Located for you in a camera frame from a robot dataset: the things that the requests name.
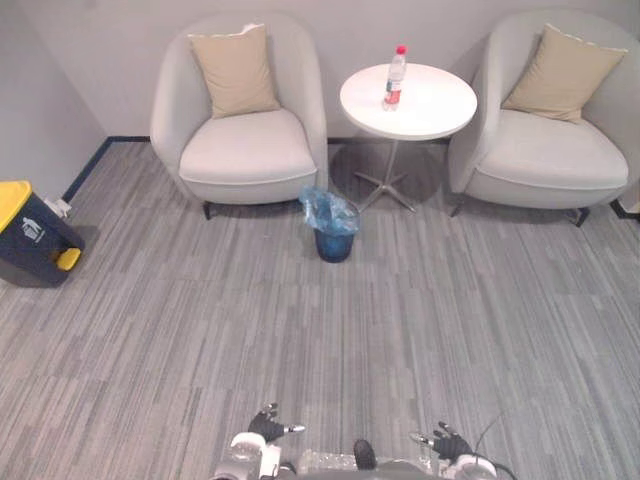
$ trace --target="armchair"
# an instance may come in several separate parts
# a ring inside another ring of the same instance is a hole
[[[228,34],[264,23],[280,110],[212,118],[188,34]],[[223,13],[184,29],[161,65],[151,144],[183,194],[204,202],[259,204],[326,187],[327,134],[320,68],[311,36],[278,13]]]
[[[577,123],[501,108],[535,54],[545,23],[628,50]],[[519,207],[578,209],[579,225],[587,207],[612,201],[640,178],[640,43],[621,27],[570,9],[513,14],[490,34],[472,86],[478,110],[453,136],[447,154],[452,193]]]

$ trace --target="yellow lid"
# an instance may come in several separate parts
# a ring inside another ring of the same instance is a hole
[[[62,255],[58,257],[56,264],[60,270],[64,270],[68,272],[73,268],[78,259],[80,258],[80,254],[82,251],[79,248],[69,248],[62,252]]]
[[[4,232],[31,195],[31,184],[26,180],[0,182],[0,233]]]

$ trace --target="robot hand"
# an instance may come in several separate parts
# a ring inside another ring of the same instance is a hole
[[[278,404],[270,403],[260,410],[251,423],[247,431],[262,435],[267,443],[282,437],[285,433],[304,432],[304,425],[283,425],[273,421],[278,414]]]
[[[417,432],[412,432],[409,436],[413,441],[425,444],[438,453],[441,460],[451,460],[452,463],[455,463],[460,455],[473,455],[473,449],[464,438],[458,435],[458,432],[445,422],[438,422],[438,425],[444,432],[434,430],[435,440]]]

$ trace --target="blue plastic bag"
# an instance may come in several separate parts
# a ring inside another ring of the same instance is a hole
[[[304,187],[298,200],[304,206],[307,225],[328,235],[355,235],[360,213],[344,198],[317,187]]]

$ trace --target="beige cushion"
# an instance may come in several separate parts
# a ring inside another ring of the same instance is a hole
[[[238,34],[189,38],[211,95],[214,118],[280,108],[264,25],[248,25]]]
[[[503,108],[575,121],[627,50],[602,48],[547,24],[535,58]]]

